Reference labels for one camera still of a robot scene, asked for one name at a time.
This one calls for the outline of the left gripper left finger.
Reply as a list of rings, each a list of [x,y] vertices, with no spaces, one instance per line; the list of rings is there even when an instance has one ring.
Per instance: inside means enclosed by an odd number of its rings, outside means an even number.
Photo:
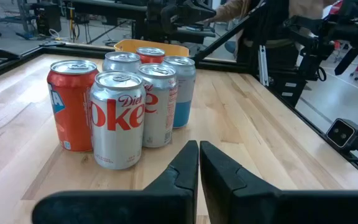
[[[33,224],[195,224],[199,147],[188,141],[143,190],[51,194],[32,211]]]

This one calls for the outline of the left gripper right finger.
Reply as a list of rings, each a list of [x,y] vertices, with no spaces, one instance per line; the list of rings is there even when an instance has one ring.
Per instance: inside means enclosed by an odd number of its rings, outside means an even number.
[[[280,190],[208,141],[200,169],[211,224],[358,224],[358,190]]]

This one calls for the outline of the silver Diet Coke can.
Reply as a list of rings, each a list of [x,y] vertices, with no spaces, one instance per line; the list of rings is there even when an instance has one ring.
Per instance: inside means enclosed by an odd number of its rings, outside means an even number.
[[[141,157],[144,133],[146,93],[141,77],[126,71],[101,72],[90,97],[96,162],[112,170],[133,166]]]
[[[176,71],[159,63],[145,63],[138,74],[146,92],[143,146],[163,147],[172,139],[178,93]]]

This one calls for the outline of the silver and blue soda can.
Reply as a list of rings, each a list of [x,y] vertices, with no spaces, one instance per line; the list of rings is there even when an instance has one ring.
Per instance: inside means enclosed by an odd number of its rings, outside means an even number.
[[[105,54],[103,71],[119,70],[137,73],[141,65],[140,56],[131,52],[108,52]]]
[[[178,93],[173,121],[174,128],[187,125],[196,81],[195,61],[188,57],[166,56],[162,62],[176,71]]]

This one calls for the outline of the orange soda can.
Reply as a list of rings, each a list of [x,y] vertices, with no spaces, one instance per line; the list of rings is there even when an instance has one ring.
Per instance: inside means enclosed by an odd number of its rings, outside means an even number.
[[[162,63],[165,51],[155,47],[139,47],[136,54],[140,56],[141,63]]]
[[[62,147],[72,152],[92,151],[90,90],[98,74],[89,60],[61,60],[50,66],[48,92]]]

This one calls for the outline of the yellow plastic bin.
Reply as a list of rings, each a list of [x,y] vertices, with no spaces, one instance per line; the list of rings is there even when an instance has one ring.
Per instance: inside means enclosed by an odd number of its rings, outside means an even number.
[[[124,39],[114,45],[116,51],[136,53],[139,47],[155,47],[165,51],[166,56],[189,57],[190,50],[186,47],[173,44],[164,44],[160,42],[151,42],[137,39]]]

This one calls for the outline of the black control box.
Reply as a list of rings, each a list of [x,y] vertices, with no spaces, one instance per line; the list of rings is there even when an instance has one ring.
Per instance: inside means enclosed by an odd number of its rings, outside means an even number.
[[[274,78],[272,89],[288,104],[296,106],[307,81],[299,78]]]

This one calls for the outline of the person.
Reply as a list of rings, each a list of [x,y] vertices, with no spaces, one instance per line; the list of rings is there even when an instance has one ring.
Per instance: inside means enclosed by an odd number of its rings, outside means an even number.
[[[274,22],[281,25],[293,16],[309,19],[323,17],[324,8],[334,4],[337,0],[269,0],[276,7]],[[227,0],[216,9],[216,15],[207,22],[227,22],[235,18],[243,19],[248,16],[261,0]],[[246,56],[252,44],[253,32],[250,28],[243,29],[236,34],[236,57]],[[299,55],[299,45],[284,37],[271,37],[266,43],[268,56],[286,57],[295,60]]]

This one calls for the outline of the black background table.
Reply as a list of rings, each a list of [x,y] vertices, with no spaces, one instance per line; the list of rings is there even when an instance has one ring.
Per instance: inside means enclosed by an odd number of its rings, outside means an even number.
[[[66,6],[72,6],[75,12],[111,16],[135,21],[133,39],[142,39],[145,33],[146,6],[133,6],[110,0],[63,0]]]

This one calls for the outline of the black computer case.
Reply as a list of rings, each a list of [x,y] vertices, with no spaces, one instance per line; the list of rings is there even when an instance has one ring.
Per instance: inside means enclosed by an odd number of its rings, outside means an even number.
[[[50,36],[50,29],[57,32],[62,30],[60,22],[60,8],[57,4],[40,2],[34,8],[35,21],[39,34]]]

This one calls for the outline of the white metal bracket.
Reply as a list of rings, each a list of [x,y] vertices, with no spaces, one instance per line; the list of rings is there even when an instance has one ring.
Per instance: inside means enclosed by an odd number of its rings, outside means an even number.
[[[267,69],[266,49],[264,45],[259,46],[258,50],[259,61],[259,80],[263,86],[269,86],[269,74]]]

